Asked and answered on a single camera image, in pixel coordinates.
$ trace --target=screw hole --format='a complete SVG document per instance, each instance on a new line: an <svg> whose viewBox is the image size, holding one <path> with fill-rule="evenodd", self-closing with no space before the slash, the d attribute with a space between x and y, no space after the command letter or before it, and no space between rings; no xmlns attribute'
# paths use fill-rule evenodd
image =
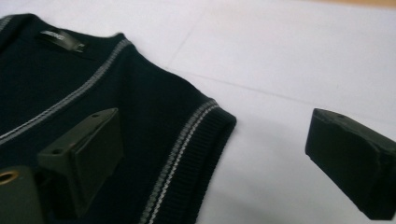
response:
<svg viewBox="0 0 396 224"><path fill-rule="evenodd" d="M18 171L6 171L0 174L0 185L5 185L18 177Z"/></svg>
<svg viewBox="0 0 396 224"><path fill-rule="evenodd" d="M55 148L52 150L52 155L59 155L62 153L62 150L60 148Z"/></svg>

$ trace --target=ribbed armhole trim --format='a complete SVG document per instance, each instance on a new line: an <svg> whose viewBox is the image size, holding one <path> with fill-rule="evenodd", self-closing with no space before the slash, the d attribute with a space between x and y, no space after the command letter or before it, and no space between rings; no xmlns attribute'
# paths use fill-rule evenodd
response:
<svg viewBox="0 0 396 224"><path fill-rule="evenodd" d="M157 181L140 224L195 223L211 176L236 123L234 116L214 102L201 106L197 112L189 120L190 125L186 125L187 134L181 141L177 139L181 143L179 149L172 160L168 159L171 164L166 163L163 168L169 171L160 173L159 179L163 181Z"/></svg>

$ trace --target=white table surface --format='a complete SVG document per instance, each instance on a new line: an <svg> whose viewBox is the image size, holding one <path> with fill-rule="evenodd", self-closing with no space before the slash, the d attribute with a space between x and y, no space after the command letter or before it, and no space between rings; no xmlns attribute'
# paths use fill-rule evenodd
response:
<svg viewBox="0 0 396 224"><path fill-rule="evenodd" d="M124 33L238 118L199 224L368 224L304 154L312 110L396 140L396 9L292 0L0 1L89 35Z"/></svg>

